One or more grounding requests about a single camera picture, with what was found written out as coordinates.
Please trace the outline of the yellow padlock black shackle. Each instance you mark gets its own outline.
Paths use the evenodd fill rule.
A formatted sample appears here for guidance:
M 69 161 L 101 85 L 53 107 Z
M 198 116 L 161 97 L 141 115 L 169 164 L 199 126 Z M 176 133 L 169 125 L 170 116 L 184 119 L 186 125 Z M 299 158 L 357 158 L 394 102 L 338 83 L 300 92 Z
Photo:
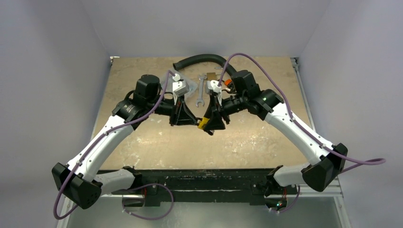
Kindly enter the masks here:
M 200 121 L 198 122 L 197 127 L 201 130 L 204 130 L 205 126 L 209 120 L 210 120 L 210 118 L 207 118 L 207 117 L 200 118 Z

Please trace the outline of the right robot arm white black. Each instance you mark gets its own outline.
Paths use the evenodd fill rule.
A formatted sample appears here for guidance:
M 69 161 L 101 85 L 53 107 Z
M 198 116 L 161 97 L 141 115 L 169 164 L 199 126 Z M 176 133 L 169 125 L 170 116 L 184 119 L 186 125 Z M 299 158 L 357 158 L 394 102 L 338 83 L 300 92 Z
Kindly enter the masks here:
M 304 155 L 307 163 L 295 166 L 280 165 L 267 175 L 265 195 L 279 193 L 289 185 L 306 184 L 311 189 L 323 192 L 341 173 L 348 149 L 325 140 L 296 114 L 287 109 L 285 99 L 271 89 L 261 90 L 253 74 L 247 70 L 236 72 L 231 78 L 235 95 L 223 99 L 217 80 L 206 82 L 205 90 L 210 96 L 208 109 L 199 123 L 199 128 L 210 135 L 224 130 L 229 116 L 243 110 L 279 130 Z

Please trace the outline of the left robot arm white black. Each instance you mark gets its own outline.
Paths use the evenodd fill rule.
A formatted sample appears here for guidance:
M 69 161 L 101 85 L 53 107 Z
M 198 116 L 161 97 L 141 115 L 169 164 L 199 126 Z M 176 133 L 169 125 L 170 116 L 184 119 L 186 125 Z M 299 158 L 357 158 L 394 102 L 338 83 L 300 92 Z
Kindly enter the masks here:
M 143 75 L 134 90 L 117 103 L 103 128 L 90 143 L 67 163 L 57 163 L 52 176 L 62 196 L 76 207 L 87 209 L 103 195 L 117 190 L 137 194 L 142 187 L 135 170 L 123 167 L 107 174 L 99 170 L 116 147 L 152 114 L 169 117 L 171 125 L 196 125 L 197 118 L 185 101 L 192 90 L 192 82 L 179 73 L 169 71 L 164 80 Z

